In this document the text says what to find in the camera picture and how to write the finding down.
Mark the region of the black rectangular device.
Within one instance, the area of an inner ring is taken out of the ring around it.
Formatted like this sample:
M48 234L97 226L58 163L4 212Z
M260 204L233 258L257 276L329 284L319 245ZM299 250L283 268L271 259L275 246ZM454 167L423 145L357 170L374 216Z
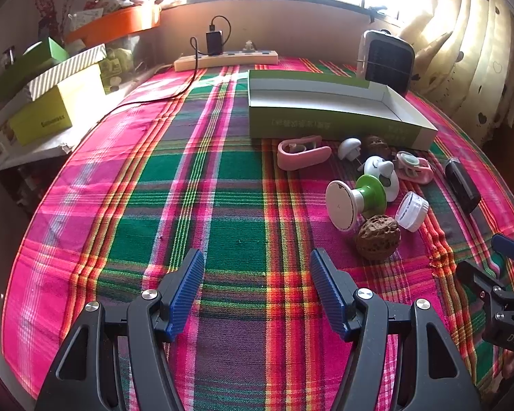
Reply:
M481 200L481 193L465 167L457 159L448 159L444 165L446 181L458 204L466 214L472 213Z

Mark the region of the white round cap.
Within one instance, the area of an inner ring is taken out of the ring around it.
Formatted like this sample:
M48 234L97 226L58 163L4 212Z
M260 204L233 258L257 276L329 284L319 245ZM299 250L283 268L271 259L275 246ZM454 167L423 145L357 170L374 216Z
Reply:
M401 200L394 219L408 232L416 232L423 224L429 211L429 202L413 191L409 191Z

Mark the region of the round dark brown walnut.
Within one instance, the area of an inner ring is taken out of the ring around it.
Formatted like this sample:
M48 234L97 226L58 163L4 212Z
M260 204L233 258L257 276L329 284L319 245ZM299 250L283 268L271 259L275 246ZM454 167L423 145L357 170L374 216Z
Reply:
M369 218L355 236L355 247L365 259L373 262L390 258L401 241L398 222L387 215Z

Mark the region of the small pink clip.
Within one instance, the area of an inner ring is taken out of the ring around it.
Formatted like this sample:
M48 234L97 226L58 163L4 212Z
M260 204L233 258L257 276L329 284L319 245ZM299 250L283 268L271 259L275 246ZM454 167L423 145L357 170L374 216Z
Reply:
M406 151L395 155L394 169L399 179L418 185L427 185L433 180L433 170L427 159Z

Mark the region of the green white spool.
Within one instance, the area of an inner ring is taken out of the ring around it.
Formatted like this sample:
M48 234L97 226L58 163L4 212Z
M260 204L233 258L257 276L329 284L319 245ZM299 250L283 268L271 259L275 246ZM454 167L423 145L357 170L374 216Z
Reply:
M331 181L325 192L330 221L342 232L352 230L359 215L371 218L384 214L386 193L380 180L370 174L361 175L351 188L341 180Z

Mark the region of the white panda toy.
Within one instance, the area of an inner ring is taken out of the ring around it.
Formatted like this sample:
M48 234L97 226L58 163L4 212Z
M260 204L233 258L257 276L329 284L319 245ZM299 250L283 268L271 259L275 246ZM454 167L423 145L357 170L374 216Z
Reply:
M397 199L400 187L392 161L380 156L370 156L364 163L364 174L372 175L381 182L388 202L394 202Z

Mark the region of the smooth brown walnut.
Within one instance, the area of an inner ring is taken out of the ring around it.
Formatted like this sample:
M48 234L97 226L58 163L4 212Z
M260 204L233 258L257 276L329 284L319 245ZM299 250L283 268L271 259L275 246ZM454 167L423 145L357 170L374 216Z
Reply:
M390 160L392 151L388 144L379 136L366 136L362 140L362 149L364 155L368 158L371 156L379 156L385 160Z

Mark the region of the white mushroom hook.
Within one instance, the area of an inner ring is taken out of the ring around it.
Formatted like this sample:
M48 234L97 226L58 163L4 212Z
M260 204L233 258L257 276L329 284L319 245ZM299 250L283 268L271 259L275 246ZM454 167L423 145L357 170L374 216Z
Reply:
M337 151L341 161L355 161L361 154L361 141L355 137L349 137L340 143Z

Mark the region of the large pink clip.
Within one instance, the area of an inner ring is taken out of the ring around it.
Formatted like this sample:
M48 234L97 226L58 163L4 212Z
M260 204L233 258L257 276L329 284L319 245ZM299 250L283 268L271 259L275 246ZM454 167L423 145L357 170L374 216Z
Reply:
M285 139L278 144L277 162L283 171L296 171L321 164L332 154L321 136Z

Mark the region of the cream heart curtain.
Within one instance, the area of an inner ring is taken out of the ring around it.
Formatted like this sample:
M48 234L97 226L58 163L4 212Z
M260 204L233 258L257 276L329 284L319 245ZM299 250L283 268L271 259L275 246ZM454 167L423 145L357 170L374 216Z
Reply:
M514 14L507 0L410 0L400 36L416 61L410 88L476 145L514 124Z

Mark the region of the grey black desk fan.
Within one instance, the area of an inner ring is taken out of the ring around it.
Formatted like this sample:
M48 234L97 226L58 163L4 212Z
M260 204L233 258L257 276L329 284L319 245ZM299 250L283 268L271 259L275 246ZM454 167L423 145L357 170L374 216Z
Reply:
M415 52L401 38L385 30L364 31L358 48L358 78L387 85L404 97L412 77Z

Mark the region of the green white cardboard box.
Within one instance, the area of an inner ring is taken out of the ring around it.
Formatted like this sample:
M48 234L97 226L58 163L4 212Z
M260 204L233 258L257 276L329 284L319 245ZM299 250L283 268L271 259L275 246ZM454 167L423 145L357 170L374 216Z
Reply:
M379 136L427 151L437 129L391 87L359 78L282 70L248 72L249 136L326 140Z

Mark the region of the yellow green box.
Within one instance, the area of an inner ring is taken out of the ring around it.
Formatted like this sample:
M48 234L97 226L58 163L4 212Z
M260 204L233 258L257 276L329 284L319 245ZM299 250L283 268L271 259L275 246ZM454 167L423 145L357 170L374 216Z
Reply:
M16 141L26 146L98 114L105 98L101 70L94 64L26 104L13 115L8 125Z

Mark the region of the striped white box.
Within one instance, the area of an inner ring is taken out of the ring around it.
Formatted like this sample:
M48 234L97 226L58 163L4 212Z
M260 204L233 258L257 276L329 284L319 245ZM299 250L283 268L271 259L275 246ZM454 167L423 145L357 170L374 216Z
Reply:
M23 88L29 101L35 101L66 78L81 72L107 57L106 46L101 43L53 66L31 80Z

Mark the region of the beige power strip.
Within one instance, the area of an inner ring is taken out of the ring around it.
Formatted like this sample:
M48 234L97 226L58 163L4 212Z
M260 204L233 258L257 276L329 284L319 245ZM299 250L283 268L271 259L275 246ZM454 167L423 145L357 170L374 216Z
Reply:
M197 65L197 69L206 69L251 64L276 65L278 61L278 53L274 50L257 50L253 52L227 51L219 56L183 56L175 60L173 67L176 72L185 72L194 70L195 65Z

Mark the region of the white plug on strip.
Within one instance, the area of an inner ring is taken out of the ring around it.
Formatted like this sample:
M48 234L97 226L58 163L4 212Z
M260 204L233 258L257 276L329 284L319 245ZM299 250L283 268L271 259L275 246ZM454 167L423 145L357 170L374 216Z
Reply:
M255 44L254 44L251 40L248 40L248 41L245 43L245 46L243 47L243 51L245 51L245 52L253 52L253 51L256 51L256 46L255 46Z

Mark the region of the orange tray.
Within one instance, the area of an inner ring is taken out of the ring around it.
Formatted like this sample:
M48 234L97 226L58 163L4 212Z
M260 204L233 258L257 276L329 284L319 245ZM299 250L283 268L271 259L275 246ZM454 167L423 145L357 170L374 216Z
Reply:
M65 44L81 40L86 47L95 47L101 43L110 43L127 35L150 30L159 26L160 13L161 7L154 4L119 9L69 33L65 37Z

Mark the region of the black charger adapter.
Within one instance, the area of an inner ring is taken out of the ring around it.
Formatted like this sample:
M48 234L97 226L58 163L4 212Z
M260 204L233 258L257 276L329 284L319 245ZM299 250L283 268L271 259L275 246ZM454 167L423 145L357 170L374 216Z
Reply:
M223 54L223 34L221 31L208 31L206 33L206 45L208 56Z

